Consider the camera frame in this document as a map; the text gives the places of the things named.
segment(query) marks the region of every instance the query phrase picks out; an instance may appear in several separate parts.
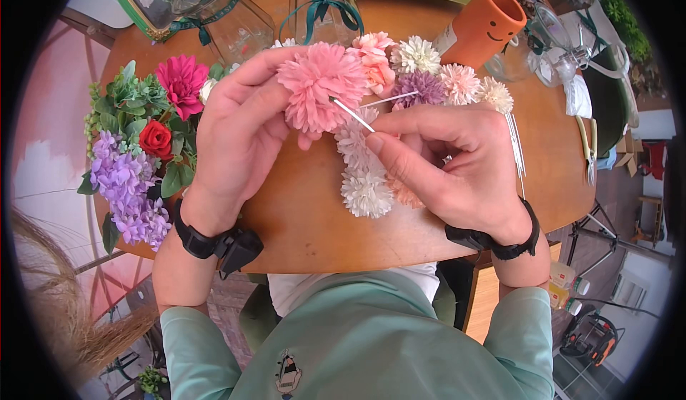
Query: dark green ribbon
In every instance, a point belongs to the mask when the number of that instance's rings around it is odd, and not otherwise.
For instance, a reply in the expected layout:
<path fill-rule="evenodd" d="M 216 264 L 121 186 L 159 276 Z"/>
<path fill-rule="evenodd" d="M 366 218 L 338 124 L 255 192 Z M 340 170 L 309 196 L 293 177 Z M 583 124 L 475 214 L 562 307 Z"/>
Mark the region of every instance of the dark green ribbon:
<path fill-rule="evenodd" d="M 307 34 L 304 37 L 303 45 L 307 45 L 310 39 L 312 39 L 315 20 L 319 19 L 324 21 L 324 16 L 329 10 L 329 6 L 338 8 L 338 10 L 341 12 L 341 19 L 343 19 L 343 23 L 348 27 L 348 29 L 353 31 L 359 29 L 359 34 L 364 34 L 362 18 L 359 16 L 357 10 L 346 0 L 311 0 L 291 11 L 291 14 L 284 19 L 284 21 L 281 23 L 281 27 L 279 28 L 279 40 L 281 39 L 281 31 L 283 30 L 283 26 L 286 24 L 288 19 L 307 4 L 309 4 L 309 7 L 307 8 L 307 17 L 305 19 L 305 23 L 307 24 Z"/>
<path fill-rule="evenodd" d="M 596 37 L 596 42 L 593 44 L 593 49 L 591 50 L 591 54 L 596 52 L 596 49 L 598 49 L 598 46 L 600 44 L 604 45 L 605 47 L 609 46 L 609 44 L 603 40 L 601 37 L 598 36 L 598 30 L 596 28 L 596 24 L 593 21 L 593 18 L 591 18 L 591 13 L 588 12 L 588 8 L 586 9 L 586 16 L 581 14 L 579 11 L 576 12 L 576 14 L 579 16 L 579 19 L 581 20 L 582 25 L 586 27 L 591 33 Z"/>
<path fill-rule="evenodd" d="M 222 8 L 221 10 L 217 11 L 214 13 L 212 16 L 199 20 L 194 17 L 184 17 L 184 21 L 174 21 L 171 22 L 171 25 L 169 26 L 169 30 L 171 31 L 183 31 L 185 29 L 191 29 L 191 28 L 198 28 L 198 37 L 200 38 L 200 43 L 204 46 L 207 44 L 210 44 L 210 34 L 207 32 L 207 29 L 205 29 L 205 25 L 208 25 L 209 23 L 216 22 L 220 18 L 226 16 L 229 11 L 233 10 L 233 8 L 236 6 L 238 3 L 238 0 L 231 0 L 228 1 L 228 4 L 226 7 Z"/>
<path fill-rule="evenodd" d="M 531 23 L 531 20 L 527 20 L 526 26 L 524 27 L 524 33 L 527 34 L 529 37 L 527 39 L 526 45 L 533 51 L 537 56 L 542 55 L 545 51 L 550 50 L 550 47 L 545 45 L 545 43 L 536 37 L 531 32 L 531 28 L 529 28 L 529 24 Z"/>

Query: smiley face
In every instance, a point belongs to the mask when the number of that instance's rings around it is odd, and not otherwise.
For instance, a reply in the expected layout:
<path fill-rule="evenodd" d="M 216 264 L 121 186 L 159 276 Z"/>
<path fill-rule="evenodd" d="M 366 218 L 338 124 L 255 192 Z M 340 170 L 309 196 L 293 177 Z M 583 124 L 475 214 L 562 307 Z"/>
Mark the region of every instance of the smiley face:
<path fill-rule="evenodd" d="M 491 26 L 495 27 L 495 25 L 496 25 L 496 23 L 494 21 L 491 21 Z M 502 41 L 502 39 L 498 39 L 498 38 L 494 37 L 493 35 L 491 35 L 490 31 L 487 31 L 486 35 L 488 35 L 488 37 L 490 39 L 492 39 L 493 41 Z"/>

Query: person's left hand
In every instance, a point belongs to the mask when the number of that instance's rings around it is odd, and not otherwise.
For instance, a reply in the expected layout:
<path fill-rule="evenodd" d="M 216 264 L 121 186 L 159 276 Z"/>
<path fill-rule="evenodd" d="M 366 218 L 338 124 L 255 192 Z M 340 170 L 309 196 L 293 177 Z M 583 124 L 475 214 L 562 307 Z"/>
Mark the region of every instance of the person's left hand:
<path fill-rule="evenodd" d="M 227 231 L 264 183 L 289 133 L 283 111 L 291 93 L 277 82 L 279 66 L 305 46 L 264 50 L 215 85 L 196 139 L 198 166 L 181 216 L 205 236 Z M 321 134 L 300 134 L 308 149 Z"/>

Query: fingernail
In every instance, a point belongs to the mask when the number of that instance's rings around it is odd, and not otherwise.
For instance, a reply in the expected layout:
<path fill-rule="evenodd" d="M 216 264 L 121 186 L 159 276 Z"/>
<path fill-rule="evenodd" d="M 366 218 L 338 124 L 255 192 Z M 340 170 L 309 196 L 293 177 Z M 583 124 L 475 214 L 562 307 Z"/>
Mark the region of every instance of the fingernail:
<path fill-rule="evenodd" d="M 381 139 L 376 134 L 369 135 L 367 137 L 366 143 L 367 143 L 367 148 L 372 150 L 372 153 L 374 153 L 376 155 L 378 155 L 383 148 L 383 139 Z"/>

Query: wrist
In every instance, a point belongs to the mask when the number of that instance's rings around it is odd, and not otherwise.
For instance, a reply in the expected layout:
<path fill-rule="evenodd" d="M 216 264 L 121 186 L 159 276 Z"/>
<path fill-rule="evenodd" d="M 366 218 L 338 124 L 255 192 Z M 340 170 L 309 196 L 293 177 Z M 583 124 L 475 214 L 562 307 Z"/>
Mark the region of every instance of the wrist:
<path fill-rule="evenodd" d="M 504 222 L 486 233 L 502 246 L 525 243 L 531 236 L 533 223 L 524 204 L 518 199 L 517 204 L 506 215 Z"/>
<path fill-rule="evenodd" d="M 236 224 L 242 206 L 237 199 L 214 196 L 193 183 L 181 204 L 181 219 L 204 236 L 214 237 Z"/>

